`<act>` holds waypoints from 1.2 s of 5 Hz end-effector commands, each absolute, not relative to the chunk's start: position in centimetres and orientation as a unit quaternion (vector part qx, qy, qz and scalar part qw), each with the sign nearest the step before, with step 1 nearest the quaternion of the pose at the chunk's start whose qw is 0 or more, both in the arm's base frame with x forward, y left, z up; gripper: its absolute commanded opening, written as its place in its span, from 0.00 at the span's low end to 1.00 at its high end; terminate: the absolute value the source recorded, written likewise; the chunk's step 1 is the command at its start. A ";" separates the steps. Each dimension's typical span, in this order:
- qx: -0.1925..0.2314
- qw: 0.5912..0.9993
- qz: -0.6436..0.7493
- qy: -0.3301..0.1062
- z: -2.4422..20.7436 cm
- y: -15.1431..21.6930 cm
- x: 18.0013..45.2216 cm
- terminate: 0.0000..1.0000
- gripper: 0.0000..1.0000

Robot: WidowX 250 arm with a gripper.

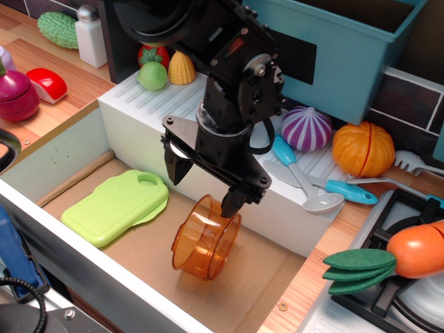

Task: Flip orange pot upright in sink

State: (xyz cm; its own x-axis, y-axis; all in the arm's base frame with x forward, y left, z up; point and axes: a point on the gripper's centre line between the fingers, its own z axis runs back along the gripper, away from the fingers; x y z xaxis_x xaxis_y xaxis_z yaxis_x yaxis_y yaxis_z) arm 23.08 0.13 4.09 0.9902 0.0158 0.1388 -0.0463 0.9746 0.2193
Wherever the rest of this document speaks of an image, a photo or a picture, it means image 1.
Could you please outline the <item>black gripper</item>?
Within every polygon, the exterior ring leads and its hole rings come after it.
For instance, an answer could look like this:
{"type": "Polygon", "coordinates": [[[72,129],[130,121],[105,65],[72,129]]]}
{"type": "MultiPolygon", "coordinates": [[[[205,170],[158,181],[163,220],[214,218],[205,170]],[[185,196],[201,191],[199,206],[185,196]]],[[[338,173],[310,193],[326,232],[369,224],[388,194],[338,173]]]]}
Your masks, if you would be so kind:
{"type": "Polygon", "coordinates": [[[221,216],[233,217],[245,203],[259,203],[271,179],[248,146],[247,130],[214,133],[198,121],[172,115],[162,120],[164,160],[169,179],[178,185],[195,164],[229,186],[221,216]]]}

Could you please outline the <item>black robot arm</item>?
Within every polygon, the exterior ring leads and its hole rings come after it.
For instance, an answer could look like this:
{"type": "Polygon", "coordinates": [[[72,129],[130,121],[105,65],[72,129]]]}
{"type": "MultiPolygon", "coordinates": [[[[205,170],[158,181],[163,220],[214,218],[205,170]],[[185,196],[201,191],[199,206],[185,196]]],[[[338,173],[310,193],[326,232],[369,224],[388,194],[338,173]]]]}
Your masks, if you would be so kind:
{"type": "Polygon", "coordinates": [[[196,119],[163,118],[164,161],[178,184],[193,166],[224,182],[229,190],[221,216],[258,203],[271,179],[256,160],[270,146],[250,138],[263,123],[268,141],[271,119],[281,112],[284,79],[276,64],[277,44],[256,13],[240,1],[107,1],[118,25],[150,46],[172,46],[207,75],[196,119]]]}

